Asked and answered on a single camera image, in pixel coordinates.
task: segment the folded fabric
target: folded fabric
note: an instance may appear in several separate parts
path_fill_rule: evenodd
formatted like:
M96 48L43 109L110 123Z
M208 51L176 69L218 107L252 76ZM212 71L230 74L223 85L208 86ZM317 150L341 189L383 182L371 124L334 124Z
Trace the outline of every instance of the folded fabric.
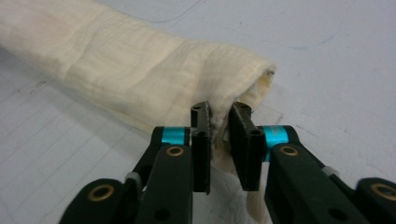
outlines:
M255 108L276 70L244 49L169 35L90 0L0 0L0 47L147 133L190 126L190 107L208 101L223 170L231 104Z

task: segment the cloth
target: cloth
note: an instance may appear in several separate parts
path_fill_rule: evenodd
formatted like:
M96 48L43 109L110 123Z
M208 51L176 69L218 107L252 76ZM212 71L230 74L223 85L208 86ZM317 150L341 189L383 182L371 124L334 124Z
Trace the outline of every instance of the cloth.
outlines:
M0 0L0 47L147 133L190 126L190 107L208 101L223 171L233 169L223 145L231 104L255 108L276 70L244 49L169 35L90 0Z

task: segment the white surface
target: white surface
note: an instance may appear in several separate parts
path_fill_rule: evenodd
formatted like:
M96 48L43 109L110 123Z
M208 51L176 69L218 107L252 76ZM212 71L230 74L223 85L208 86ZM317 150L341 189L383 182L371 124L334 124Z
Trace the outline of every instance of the white surface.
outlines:
M293 125L354 187L396 182L394 1L102 1L159 29L233 43L278 65L256 124ZM0 223L56 223L88 182L122 179L149 135L0 49ZM214 171L214 176L221 175ZM231 223L234 179L194 198L194 223ZM234 185L230 191L221 186ZM234 223L248 223L239 217Z

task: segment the brass screw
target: brass screw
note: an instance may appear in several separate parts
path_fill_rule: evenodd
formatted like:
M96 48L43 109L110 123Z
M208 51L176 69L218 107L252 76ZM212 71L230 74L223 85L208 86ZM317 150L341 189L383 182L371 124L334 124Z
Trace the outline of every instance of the brass screw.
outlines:
M280 151L288 156L297 156L298 155L298 150L295 149L294 147L282 147Z
M92 202L98 203L101 202L108 197L110 197L114 193L114 187L109 184L103 184L95 187L90 191L88 195L88 199Z
M396 189L394 189L388 185L372 184L371 189L375 194L377 194L385 199L388 199L391 201L396 201Z
M177 157L177 156L181 156L183 155L184 150L181 147L169 147L168 149L166 149L166 154L168 154L168 156L172 156L172 157Z

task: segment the blue tape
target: blue tape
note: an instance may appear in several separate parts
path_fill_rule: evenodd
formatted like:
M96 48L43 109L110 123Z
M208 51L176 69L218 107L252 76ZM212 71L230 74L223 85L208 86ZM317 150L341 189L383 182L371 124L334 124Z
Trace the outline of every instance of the blue tape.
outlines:
M288 143L289 137L288 133L283 126L274 125L274 126L262 126L264 130L266 144L267 144L267 154L265 155L264 161L269 161L271 157L271 148L274 145L280 143Z
M184 127L164 127L163 144L184 145Z

